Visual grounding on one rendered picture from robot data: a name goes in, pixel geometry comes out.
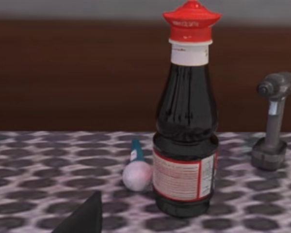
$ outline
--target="soy sauce bottle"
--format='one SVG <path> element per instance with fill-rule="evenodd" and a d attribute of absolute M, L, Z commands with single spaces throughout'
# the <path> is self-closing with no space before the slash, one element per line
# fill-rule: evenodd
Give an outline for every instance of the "soy sauce bottle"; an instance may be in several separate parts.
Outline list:
<path fill-rule="evenodd" d="M 189 0 L 163 17 L 171 25 L 172 52 L 156 115 L 153 191 L 162 212 L 194 217 L 207 211 L 214 190 L 219 142 L 208 47 L 220 14 Z"/>

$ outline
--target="black triangular object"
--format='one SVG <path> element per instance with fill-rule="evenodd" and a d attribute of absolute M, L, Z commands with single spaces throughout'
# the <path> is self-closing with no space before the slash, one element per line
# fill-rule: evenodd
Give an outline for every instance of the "black triangular object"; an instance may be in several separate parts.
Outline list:
<path fill-rule="evenodd" d="M 101 233 L 101 192 L 95 192 L 52 233 Z"/>

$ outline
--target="gray wall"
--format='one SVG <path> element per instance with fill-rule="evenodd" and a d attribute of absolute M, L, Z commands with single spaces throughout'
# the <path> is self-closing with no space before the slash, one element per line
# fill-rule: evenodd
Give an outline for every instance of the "gray wall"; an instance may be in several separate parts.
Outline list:
<path fill-rule="evenodd" d="M 291 25 L 291 0 L 200 0 L 221 23 Z M 0 18 L 162 19 L 184 0 L 0 0 Z"/>

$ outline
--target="teal stick with white ball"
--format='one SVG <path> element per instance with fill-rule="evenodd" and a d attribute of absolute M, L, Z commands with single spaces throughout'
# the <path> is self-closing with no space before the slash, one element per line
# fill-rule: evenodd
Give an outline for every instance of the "teal stick with white ball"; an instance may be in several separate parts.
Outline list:
<path fill-rule="evenodd" d="M 152 181 L 152 166 L 145 161 L 138 139 L 131 141 L 130 163 L 124 168 L 123 183 L 131 191 L 145 190 Z"/>

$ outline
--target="blue handle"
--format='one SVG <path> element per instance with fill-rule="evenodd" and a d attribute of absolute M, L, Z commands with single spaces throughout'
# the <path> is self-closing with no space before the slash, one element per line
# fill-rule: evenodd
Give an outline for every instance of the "blue handle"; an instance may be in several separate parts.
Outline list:
<path fill-rule="evenodd" d="M 144 155 L 141 149 L 141 144 L 138 139 L 133 139 L 131 141 L 131 154 L 130 161 L 144 161 Z"/>

